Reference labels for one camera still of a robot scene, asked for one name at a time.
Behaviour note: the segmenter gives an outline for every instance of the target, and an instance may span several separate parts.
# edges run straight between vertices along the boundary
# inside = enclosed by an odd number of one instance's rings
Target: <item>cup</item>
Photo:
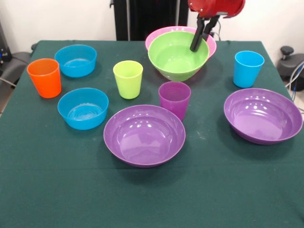
[[[265,60],[254,51],[241,51],[235,55],[233,83],[240,88],[252,87]]]
[[[53,98],[61,92],[59,63],[50,58],[42,58],[30,63],[28,74],[43,98]]]
[[[186,115],[191,89],[182,82],[166,82],[158,90],[161,107],[174,113],[180,120]]]
[[[124,99],[136,98],[141,90],[143,67],[136,61],[126,60],[113,67],[119,95]]]

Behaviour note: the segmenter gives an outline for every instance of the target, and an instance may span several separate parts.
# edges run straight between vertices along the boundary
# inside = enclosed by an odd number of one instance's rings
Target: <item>green tablecloth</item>
[[[253,50],[266,61],[255,87],[288,93],[260,42],[218,42],[216,54],[187,84],[192,97],[187,138],[168,163],[137,169],[116,159],[103,141],[106,121],[131,105],[158,105],[165,82],[149,62],[143,42],[41,41],[32,60],[66,45],[84,43],[98,52],[94,73],[62,76],[54,99],[37,94],[28,74],[0,118],[1,228],[302,228],[304,226],[304,131],[273,146],[249,143],[223,114],[232,83],[234,55]],[[112,68],[132,59],[143,67],[138,98],[122,99]],[[68,127],[57,112],[66,92],[95,87],[110,99],[105,122],[90,131]]]

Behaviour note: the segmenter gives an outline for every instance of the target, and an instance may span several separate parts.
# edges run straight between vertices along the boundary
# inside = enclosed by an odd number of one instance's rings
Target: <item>purple bowl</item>
[[[232,93],[225,101],[224,112],[238,135],[262,145],[290,139],[303,125],[302,115],[291,100],[266,89]]]
[[[104,142],[117,158],[150,168],[173,158],[186,139],[184,125],[167,109],[136,105],[117,112],[104,128]]]

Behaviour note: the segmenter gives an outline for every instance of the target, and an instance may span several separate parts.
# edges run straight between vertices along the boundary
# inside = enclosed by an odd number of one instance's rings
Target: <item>plastic bowl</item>
[[[232,128],[244,139],[257,144],[275,144],[297,135],[303,125],[299,109],[276,92],[250,88],[232,93],[224,112]]]
[[[186,31],[195,34],[196,28],[188,27],[188,26],[169,26],[160,28],[158,30],[155,30],[154,32],[150,33],[146,38],[146,49],[149,50],[149,47],[151,43],[157,38],[159,35],[167,33],[167,32],[173,32],[173,31]],[[209,47],[209,57],[208,59],[213,56],[215,51],[217,50],[217,43],[215,39],[212,36],[208,36],[207,39],[207,45]]]
[[[174,31],[158,36],[150,45],[148,56],[159,72],[171,81],[182,82],[205,64],[209,48],[202,39],[196,52],[190,50],[194,34]]]
[[[60,70],[69,77],[84,77],[95,69],[97,52],[88,45],[70,45],[55,54]]]
[[[98,89],[80,88],[65,94],[58,102],[58,111],[65,122],[78,130],[99,126],[109,106],[107,95]]]
[[[183,147],[185,128],[172,112],[136,105],[117,112],[104,128],[104,142],[120,160],[150,168],[173,158]]]

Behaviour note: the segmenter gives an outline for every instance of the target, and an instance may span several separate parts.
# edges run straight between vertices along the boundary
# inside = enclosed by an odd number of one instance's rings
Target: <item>blue bowl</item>
[[[65,122],[78,130],[99,126],[109,106],[107,95],[98,89],[80,88],[65,94],[58,102],[58,111]]]
[[[84,77],[95,69],[97,52],[88,45],[70,45],[55,54],[60,70],[69,77]]]

